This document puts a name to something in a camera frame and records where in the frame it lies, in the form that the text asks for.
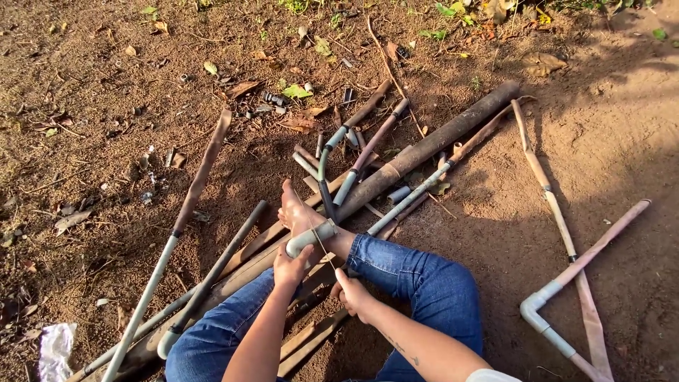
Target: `denim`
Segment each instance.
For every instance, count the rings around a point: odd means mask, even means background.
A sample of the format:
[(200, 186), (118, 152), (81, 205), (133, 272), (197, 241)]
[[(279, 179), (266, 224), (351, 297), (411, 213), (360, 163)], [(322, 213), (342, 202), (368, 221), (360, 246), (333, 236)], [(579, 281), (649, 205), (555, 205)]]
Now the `denim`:
[[(356, 236), (347, 263), (385, 293), (410, 301), (412, 319), (481, 355), (478, 291), (471, 273), (462, 265), (367, 235)], [(273, 270), (268, 269), (187, 329), (168, 355), (167, 381), (220, 382), (273, 287)], [(374, 381), (424, 379), (394, 350)]]

